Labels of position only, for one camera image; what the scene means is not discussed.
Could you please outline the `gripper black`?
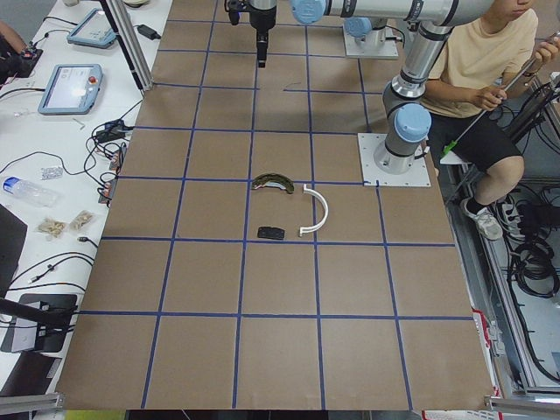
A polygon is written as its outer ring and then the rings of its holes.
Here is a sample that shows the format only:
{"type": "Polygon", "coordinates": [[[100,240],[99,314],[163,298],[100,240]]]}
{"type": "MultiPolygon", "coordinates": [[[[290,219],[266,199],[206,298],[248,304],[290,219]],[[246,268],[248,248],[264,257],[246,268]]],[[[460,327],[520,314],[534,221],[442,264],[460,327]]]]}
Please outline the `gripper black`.
{"type": "Polygon", "coordinates": [[[248,13],[249,23],[256,30],[257,66],[266,67],[269,31],[276,25],[277,0],[226,0],[225,12],[231,25],[238,25],[241,14],[248,13]]]}

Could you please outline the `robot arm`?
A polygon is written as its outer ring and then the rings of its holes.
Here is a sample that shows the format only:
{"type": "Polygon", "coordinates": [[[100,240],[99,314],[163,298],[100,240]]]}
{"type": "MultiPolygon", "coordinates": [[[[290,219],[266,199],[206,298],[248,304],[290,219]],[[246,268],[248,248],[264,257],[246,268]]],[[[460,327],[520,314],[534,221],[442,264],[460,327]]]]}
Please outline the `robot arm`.
{"type": "Polygon", "coordinates": [[[343,24],[345,33],[359,41],[371,38],[376,44],[386,40],[388,20],[380,17],[349,17],[343,24]]]}
{"type": "Polygon", "coordinates": [[[382,94],[389,130],[381,155],[388,158],[388,168],[393,170],[411,160],[417,145],[428,135],[424,131],[418,139],[408,140],[395,126],[398,118],[408,110],[414,117],[428,115],[419,99],[453,28],[481,17],[491,4],[490,1],[291,1],[290,10],[302,25],[315,24],[324,16],[345,20],[395,19],[418,24],[417,35],[400,72],[390,79],[382,94]]]}

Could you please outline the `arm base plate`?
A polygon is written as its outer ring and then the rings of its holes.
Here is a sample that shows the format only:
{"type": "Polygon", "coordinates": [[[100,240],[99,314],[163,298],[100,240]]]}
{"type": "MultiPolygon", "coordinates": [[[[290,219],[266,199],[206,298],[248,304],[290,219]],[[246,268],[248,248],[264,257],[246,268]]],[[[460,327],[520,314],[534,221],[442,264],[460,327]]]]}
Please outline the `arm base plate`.
{"type": "Polygon", "coordinates": [[[420,145],[409,157],[392,155],[386,148],[386,134],[357,135],[364,186],[431,187],[430,175],[420,145]]]}
{"type": "Polygon", "coordinates": [[[364,37],[354,37],[343,32],[346,56],[374,60],[397,60],[397,40],[393,31],[385,27],[383,31],[370,31],[364,37]]]}

